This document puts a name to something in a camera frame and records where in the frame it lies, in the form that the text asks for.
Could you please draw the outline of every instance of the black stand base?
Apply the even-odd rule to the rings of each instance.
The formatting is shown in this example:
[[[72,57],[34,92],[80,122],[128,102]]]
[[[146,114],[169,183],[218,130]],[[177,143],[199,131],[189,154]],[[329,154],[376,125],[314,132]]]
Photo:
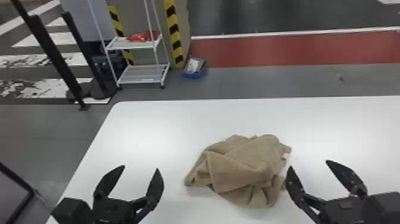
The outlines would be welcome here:
[[[81,97],[82,99],[88,97],[89,94],[90,94],[90,91],[91,91],[92,88],[93,88],[92,84],[91,84],[91,83],[82,83],[82,84],[79,84],[79,85],[80,85],[80,87],[81,87],[81,89],[82,89],[82,92],[81,92],[81,94],[80,94],[80,97]],[[70,102],[75,102],[75,101],[76,101],[76,99],[75,99],[74,95],[72,94],[71,90],[68,90],[68,91],[67,91],[67,99],[68,99]]]
[[[107,99],[109,97],[113,97],[115,93],[117,92],[117,87],[115,86],[115,83],[109,83],[106,82],[105,85],[107,87],[106,91],[103,91],[99,85],[96,83],[96,81],[92,82],[93,88],[90,92],[91,97],[94,99]]]
[[[79,111],[87,111],[89,108],[90,108],[90,104],[85,104],[84,107],[81,106],[81,107],[79,108]]]

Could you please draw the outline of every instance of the red object on shelf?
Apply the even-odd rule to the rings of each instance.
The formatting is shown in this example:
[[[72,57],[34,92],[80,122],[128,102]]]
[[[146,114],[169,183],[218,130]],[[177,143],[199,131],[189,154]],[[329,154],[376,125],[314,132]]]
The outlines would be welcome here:
[[[153,30],[153,38],[156,41],[157,40],[157,30]],[[128,41],[151,41],[151,35],[150,31],[147,31],[146,33],[138,33],[135,35],[128,36],[126,38]]]

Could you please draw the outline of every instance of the red floor stripe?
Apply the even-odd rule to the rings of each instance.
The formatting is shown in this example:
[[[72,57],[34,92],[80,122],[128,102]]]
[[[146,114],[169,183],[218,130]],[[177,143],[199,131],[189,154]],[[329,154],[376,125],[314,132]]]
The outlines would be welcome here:
[[[396,32],[192,40],[210,67],[400,63]]]

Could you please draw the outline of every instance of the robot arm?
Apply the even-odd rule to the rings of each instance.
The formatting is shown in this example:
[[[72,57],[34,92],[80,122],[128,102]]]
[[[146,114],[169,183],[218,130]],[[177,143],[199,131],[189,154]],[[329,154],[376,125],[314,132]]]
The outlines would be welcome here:
[[[287,171],[285,182],[293,202],[316,224],[399,223],[400,194],[398,192],[368,196],[367,187],[353,170],[334,161],[328,160],[326,163],[349,191],[349,197],[325,201],[307,194],[293,167]]]

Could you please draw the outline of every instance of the white table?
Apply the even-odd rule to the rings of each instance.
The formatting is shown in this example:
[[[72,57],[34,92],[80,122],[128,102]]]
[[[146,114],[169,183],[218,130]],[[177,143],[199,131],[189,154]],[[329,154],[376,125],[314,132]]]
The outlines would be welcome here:
[[[143,196],[156,167],[165,191],[147,223],[312,223],[282,192],[272,209],[243,209],[183,178],[209,144],[271,133],[293,148],[288,164],[307,192],[348,193],[325,160],[353,168],[370,193],[400,190],[400,97],[121,102],[113,107],[62,197],[92,205],[102,176],[125,164],[111,197]],[[48,223],[56,223],[51,217]]]

